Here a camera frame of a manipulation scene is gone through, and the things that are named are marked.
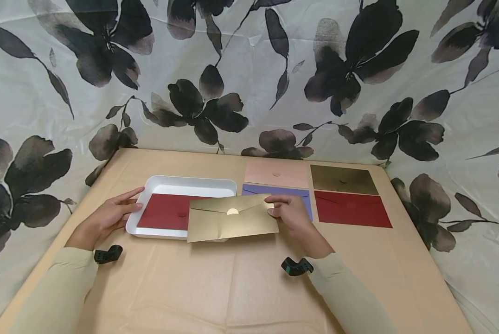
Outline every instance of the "white tray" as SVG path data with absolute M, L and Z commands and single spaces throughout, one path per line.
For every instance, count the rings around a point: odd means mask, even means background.
M 142 238 L 186 240 L 187 231 L 138 227 L 142 213 L 151 198 L 151 194 L 154 193 L 201 197 L 229 197 L 236 196 L 237 184 L 232 180 L 198 179 L 196 177 L 164 175 L 151 176 L 147 180 L 145 190 L 137 200 L 137 203 L 142 203 L 143 206 L 139 211 L 133 212 L 129 216 L 125 226 L 126 231 Z

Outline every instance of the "black wrist device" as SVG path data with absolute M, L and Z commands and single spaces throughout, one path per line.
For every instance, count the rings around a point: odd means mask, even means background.
M 312 273 L 314 267 L 305 258 L 301 259 L 299 263 L 287 257 L 283 263 L 281 263 L 281 268 L 286 271 L 287 274 L 291 276 L 299 276 L 305 274 L 307 271 Z
M 123 247 L 120 245 L 112 245 L 109 250 L 96 250 L 94 253 L 94 261 L 98 264 L 109 263 L 116 261 L 122 255 Z

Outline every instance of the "gold envelope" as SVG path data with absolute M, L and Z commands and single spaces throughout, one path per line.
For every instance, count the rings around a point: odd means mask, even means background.
M 192 243 L 278 233 L 277 221 L 268 215 L 268 209 L 274 204 L 264 201 L 268 196 L 270 194 L 191 201 L 186 241 Z
M 365 169 L 311 165 L 311 175 L 314 189 L 379 195 Z

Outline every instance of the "beige tablecloth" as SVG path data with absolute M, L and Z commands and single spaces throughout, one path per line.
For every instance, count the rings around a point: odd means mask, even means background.
M 7 333 L 22 303 L 82 219 L 106 198 L 141 186 L 152 175 L 231 179 L 242 189 L 247 158 L 123 149 L 109 163 L 0 318 Z M 315 225 L 381 302 L 401 334 L 471 334 L 460 309 L 418 236 L 383 169 L 377 166 L 289 161 L 369 170 L 392 229 Z M 99 248 L 120 244 L 116 263 L 99 268 L 77 333 L 342 333 L 306 277 L 288 277 L 280 264 L 303 256 L 281 231 L 226 243 L 187 244 L 113 233 Z

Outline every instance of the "white backdrop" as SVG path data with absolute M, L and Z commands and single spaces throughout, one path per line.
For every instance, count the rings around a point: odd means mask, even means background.
M 0 1 L 0 313 L 119 147 L 381 164 L 499 333 L 499 0 Z

